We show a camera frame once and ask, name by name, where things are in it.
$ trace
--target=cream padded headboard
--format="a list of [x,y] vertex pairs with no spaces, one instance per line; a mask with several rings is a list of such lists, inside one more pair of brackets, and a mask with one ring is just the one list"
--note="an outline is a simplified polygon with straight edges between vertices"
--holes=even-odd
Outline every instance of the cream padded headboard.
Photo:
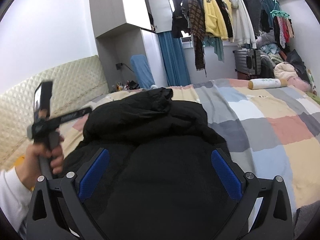
[[108,84],[97,55],[45,70],[0,95],[0,168],[8,169],[26,140],[26,128],[33,122],[33,97],[43,80],[54,80],[51,115],[82,107],[108,93]]

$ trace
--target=jacket cuff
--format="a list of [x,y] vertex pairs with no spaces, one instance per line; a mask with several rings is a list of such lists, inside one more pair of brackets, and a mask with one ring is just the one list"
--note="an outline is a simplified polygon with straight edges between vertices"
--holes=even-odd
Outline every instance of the jacket cuff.
[[29,206],[32,192],[21,183],[17,176],[15,167],[7,171],[4,176],[10,191],[17,201],[23,206]]

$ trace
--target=folded black clothing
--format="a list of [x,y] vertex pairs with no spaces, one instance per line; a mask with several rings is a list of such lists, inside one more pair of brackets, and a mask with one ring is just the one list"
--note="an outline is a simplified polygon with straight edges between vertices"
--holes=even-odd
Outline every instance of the folded black clothing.
[[100,147],[109,151],[84,205],[110,240],[209,239],[236,204],[211,165],[216,148],[230,156],[225,140],[207,126],[201,104],[172,95],[160,88],[97,107],[65,160],[60,176]]

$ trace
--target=metal pivot bolt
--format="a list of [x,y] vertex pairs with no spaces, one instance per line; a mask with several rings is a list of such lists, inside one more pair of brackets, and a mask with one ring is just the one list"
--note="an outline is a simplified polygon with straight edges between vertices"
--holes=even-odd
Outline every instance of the metal pivot bolt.
[[254,178],[254,174],[251,173],[251,172],[247,172],[247,173],[245,174],[245,176],[246,176],[248,179],[253,179],[253,178]]
[[38,181],[39,181],[39,182],[41,182],[41,181],[43,181],[43,180],[44,180],[44,176],[39,176],[39,177],[38,177]]
[[283,179],[282,179],[281,176],[276,176],[276,180],[277,180],[278,182],[282,182],[282,181],[283,181]]
[[70,171],[67,173],[67,178],[71,179],[71,178],[73,178],[74,175],[75,175],[75,173],[73,171]]

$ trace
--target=patchwork bedspread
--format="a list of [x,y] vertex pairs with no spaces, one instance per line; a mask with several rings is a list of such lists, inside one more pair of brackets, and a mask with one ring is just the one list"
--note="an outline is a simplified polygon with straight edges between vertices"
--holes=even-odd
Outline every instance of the patchwork bedspread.
[[[173,100],[202,104],[209,127],[225,138],[232,160],[244,172],[284,178],[295,214],[297,208],[320,200],[320,106],[294,87],[247,87],[248,81],[219,79],[171,88]],[[101,96],[89,104],[96,107],[137,92]],[[66,155],[82,140],[85,120],[68,124],[73,127],[65,134]]]

